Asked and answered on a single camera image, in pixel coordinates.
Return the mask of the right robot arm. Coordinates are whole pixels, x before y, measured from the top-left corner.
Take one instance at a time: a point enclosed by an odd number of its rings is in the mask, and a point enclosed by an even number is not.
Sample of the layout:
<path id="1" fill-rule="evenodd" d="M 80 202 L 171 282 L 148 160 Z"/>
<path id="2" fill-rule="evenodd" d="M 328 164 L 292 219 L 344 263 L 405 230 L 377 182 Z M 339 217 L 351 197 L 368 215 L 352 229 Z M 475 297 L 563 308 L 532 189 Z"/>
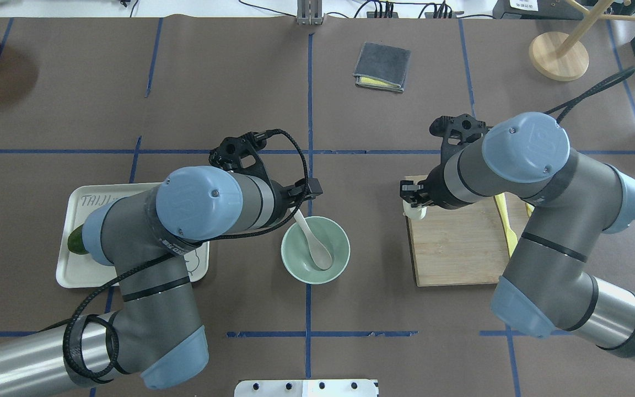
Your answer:
<path id="1" fill-rule="evenodd" d="M 435 120 L 434 136 L 464 139 L 425 179 L 404 179 L 405 207 L 456 210 L 509 192 L 534 211 L 491 301 L 527 336 L 571 332 L 635 361 L 635 292 L 585 273 L 602 234 L 635 221 L 635 179 L 572 148 L 552 116 L 528 111 L 492 127 L 469 115 Z"/>

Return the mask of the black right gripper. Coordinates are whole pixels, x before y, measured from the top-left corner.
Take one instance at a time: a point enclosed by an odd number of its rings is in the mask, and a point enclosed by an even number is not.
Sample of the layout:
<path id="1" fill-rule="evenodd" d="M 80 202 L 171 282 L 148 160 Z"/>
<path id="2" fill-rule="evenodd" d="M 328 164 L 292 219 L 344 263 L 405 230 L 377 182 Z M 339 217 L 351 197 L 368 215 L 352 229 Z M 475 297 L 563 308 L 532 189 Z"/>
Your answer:
<path id="1" fill-rule="evenodd" d="M 417 183 L 410 179 L 399 181 L 399 196 L 406 203 L 419 206 L 438 206 L 446 210 L 456 209 L 456 198 L 444 183 L 444 166 L 439 165 L 425 179 Z"/>

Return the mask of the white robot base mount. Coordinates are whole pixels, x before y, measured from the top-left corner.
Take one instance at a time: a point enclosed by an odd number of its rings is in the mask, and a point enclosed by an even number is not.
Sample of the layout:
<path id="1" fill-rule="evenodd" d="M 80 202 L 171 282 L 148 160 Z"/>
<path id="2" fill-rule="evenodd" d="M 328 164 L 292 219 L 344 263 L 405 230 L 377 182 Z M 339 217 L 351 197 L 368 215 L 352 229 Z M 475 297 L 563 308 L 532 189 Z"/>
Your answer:
<path id="1" fill-rule="evenodd" d="M 234 396 L 379 396 L 372 379 L 275 379 L 239 382 Z"/>

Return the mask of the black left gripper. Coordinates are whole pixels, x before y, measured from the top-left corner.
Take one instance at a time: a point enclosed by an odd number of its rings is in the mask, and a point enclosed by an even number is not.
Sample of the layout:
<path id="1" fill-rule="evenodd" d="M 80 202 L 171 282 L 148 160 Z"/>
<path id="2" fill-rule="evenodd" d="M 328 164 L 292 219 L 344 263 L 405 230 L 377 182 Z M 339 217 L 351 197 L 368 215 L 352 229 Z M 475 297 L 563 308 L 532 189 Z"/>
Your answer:
<path id="1" fill-rule="evenodd" d="M 297 206 L 298 202 L 313 200 L 324 194 L 320 182 L 315 181 L 315 179 L 299 179 L 295 184 L 289 186 L 282 186 L 273 181 L 273 186 L 277 194 L 275 196 L 277 199 L 275 210 L 273 211 L 275 218 L 283 218 L 289 208 Z"/>

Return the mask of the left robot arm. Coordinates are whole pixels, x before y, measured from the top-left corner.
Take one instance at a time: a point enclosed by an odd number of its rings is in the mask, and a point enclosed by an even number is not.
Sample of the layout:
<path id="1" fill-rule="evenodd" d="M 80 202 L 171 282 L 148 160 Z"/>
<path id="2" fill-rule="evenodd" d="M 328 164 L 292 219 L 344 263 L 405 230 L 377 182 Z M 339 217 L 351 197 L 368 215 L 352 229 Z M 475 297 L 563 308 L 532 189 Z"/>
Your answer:
<path id="1" fill-rule="evenodd" d="M 90 389 L 134 373 L 166 389 L 196 376 L 209 352 L 184 256 L 219 237 L 268 232 L 321 192 L 315 178 L 282 187 L 195 166 L 95 210 L 79 240 L 117 276 L 65 321 L 0 345 L 0 396 Z"/>

